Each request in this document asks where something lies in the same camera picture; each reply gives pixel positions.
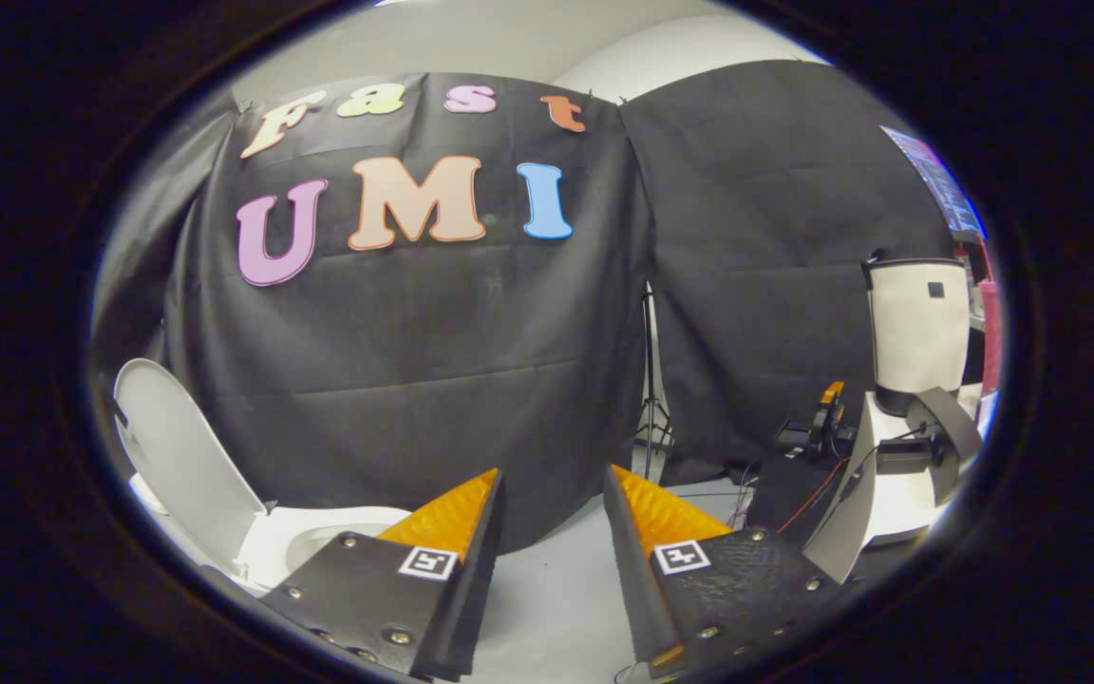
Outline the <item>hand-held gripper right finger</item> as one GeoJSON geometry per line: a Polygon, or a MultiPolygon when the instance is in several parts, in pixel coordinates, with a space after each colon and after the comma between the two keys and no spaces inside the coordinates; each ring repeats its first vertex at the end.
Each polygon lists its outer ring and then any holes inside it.
{"type": "Polygon", "coordinates": [[[603,502],[635,658],[652,679],[752,665],[837,613],[838,582],[768,529],[735,531],[619,465],[603,502]]]}

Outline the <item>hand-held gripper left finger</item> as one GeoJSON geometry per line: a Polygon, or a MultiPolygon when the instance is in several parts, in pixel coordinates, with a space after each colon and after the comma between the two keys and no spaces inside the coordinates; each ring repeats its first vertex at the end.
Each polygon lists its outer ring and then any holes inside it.
{"type": "Polygon", "coordinates": [[[389,531],[344,531],[261,598],[350,659],[408,679],[459,681],[473,668],[505,507],[491,468],[389,531]]]}

